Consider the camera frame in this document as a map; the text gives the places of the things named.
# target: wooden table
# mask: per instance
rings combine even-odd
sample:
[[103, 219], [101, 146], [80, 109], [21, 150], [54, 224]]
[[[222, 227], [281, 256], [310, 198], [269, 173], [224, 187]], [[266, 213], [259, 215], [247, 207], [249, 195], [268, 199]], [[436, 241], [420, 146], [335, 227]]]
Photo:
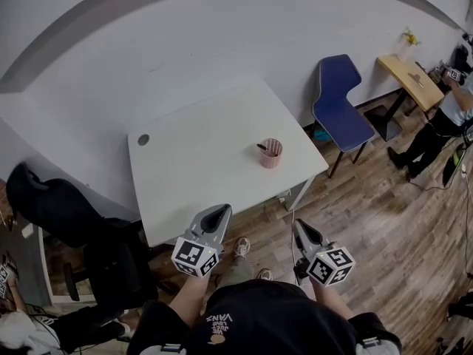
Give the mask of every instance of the wooden table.
[[427, 112], [443, 99], [443, 93], [432, 79], [416, 64], [401, 61], [395, 55], [385, 55], [378, 58], [378, 63], [384, 67], [403, 87], [394, 104], [386, 109], [377, 106], [364, 113], [368, 121], [378, 130], [380, 136], [388, 141], [402, 131], [401, 126], [393, 119], [393, 115], [410, 95], [415, 103]]
[[[259, 164], [256, 144], [266, 138], [276, 138], [283, 146], [275, 169]], [[291, 189], [286, 202], [291, 210], [314, 177], [328, 168], [263, 81], [158, 118], [128, 139], [150, 246], [179, 237], [195, 214], [213, 205], [229, 203], [238, 213]]]

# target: table leg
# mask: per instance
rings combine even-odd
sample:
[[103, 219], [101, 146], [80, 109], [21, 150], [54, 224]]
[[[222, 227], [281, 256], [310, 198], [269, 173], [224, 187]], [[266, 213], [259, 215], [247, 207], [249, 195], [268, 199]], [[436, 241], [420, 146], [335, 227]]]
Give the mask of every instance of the table leg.
[[396, 101], [389, 109], [386, 109], [386, 107], [381, 105], [364, 113], [367, 120], [375, 127], [379, 135], [386, 142], [402, 132], [401, 126], [392, 117], [406, 97], [407, 91], [403, 88], [399, 93], [398, 98], [396, 98]]
[[290, 189], [290, 196], [286, 199], [286, 209], [290, 212], [296, 208], [296, 205], [304, 196], [304, 193], [309, 189], [310, 184], [312, 184], [315, 176], [312, 176], [310, 179], [306, 180], [304, 183], [300, 183], [299, 185]]
[[412, 112], [414, 112], [414, 111], [419, 107], [416, 103], [414, 103], [414, 104], [415, 104], [415, 105], [414, 105], [413, 108], [409, 109], [409, 111], [407, 111], [407, 112], [404, 113], [404, 115], [405, 115], [406, 117], [409, 117], [409, 116], [412, 114]]

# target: chair leg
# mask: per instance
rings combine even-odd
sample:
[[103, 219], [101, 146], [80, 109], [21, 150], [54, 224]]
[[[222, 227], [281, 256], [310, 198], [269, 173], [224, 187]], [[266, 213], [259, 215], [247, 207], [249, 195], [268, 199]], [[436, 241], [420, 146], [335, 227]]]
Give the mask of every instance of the chair leg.
[[405, 115], [406, 117], [409, 117], [409, 116], [412, 114], [412, 112], [414, 112], [414, 111], [416, 110], [417, 107], [418, 107], [418, 105], [417, 105], [417, 103], [416, 103], [416, 104], [414, 105], [414, 107], [411, 108], [411, 109], [409, 109], [407, 112], [405, 112], [404, 115]]
[[177, 285], [175, 285], [174, 283], [171, 283], [171, 282], [166, 282], [163, 283], [162, 281], [160, 281], [156, 275], [154, 275], [154, 284], [162, 289], [163, 291], [165, 291], [167, 294], [169, 294], [170, 296], [175, 296], [176, 294], [179, 293], [179, 287]]
[[361, 153], [363, 152], [364, 150], [364, 147], [367, 145], [367, 142], [363, 143], [360, 147], [360, 149], [358, 150], [358, 152], [356, 153], [356, 156], [355, 156], [355, 160], [353, 161], [353, 164], [356, 163], [356, 161], [360, 158], [360, 155]]
[[309, 138], [310, 138], [311, 140], [313, 140], [313, 135], [314, 135], [315, 132], [316, 132], [316, 123], [317, 123], [317, 121], [314, 121], [313, 124], [312, 124], [312, 127], [310, 128]]
[[332, 168], [332, 172], [330, 173], [330, 175], [328, 175], [328, 177], [331, 179], [333, 174], [335, 173], [335, 171], [337, 170], [337, 167], [338, 167], [338, 164], [340, 163], [340, 160], [341, 160], [341, 157], [343, 156], [343, 152], [340, 151], [340, 154], [338, 154], [338, 158], [337, 158], [337, 161], [335, 162], [335, 164], [333, 165], [333, 168]]
[[66, 280], [67, 293], [72, 301], [81, 301], [76, 283], [87, 279], [87, 271], [73, 272], [71, 263], [65, 263], [63, 266], [64, 279]]
[[158, 257], [159, 255], [161, 255], [162, 253], [166, 251], [172, 251], [172, 250], [174, 250], [174, 246], [169, 245], [168, 243], [161, 243], [160, 245], [157, 245], [155, 247], [148, 247], [147, 248], [148, 254], [146, 254], [146, 259], [148, 261], [151, 261], [155, 257]]

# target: white table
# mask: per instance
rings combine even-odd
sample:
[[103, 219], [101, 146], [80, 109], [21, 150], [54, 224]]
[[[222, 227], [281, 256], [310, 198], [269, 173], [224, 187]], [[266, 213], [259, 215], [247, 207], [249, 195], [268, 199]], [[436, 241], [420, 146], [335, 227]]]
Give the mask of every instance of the white table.
[[[146, 145], [138, 144], [148, 135]], [[259, 164], [256, 144], [283, 146], [275, 169]], [[130, 133], [129, 152], [150, 246], [180, 236], [195, 214], [229, 203], [234, 214], [291, 189], [293, 209], [328, 168], [294, 117], [263, 81], [193, 103]]]

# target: white shirt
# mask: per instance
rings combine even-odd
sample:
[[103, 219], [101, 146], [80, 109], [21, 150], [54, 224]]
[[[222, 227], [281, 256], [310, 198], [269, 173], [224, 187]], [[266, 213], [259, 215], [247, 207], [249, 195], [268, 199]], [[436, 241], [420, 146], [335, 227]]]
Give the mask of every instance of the white shirt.
[[0, 342], [8, 348], [31, 347], [28, 355], [63, 355], [57, 334], [23, 311], [0, 317]]
[[[466, 78], [463, 86], [460, 87], [461, 92], [471, 93], [473, 95], [473, 72]], [[473, 109], [463, 112], [453, 96], [452, 91], [446, 94], [440, 109], [450, 120], [457, 126], [462, 126], [467, 120], [473, 118]]]

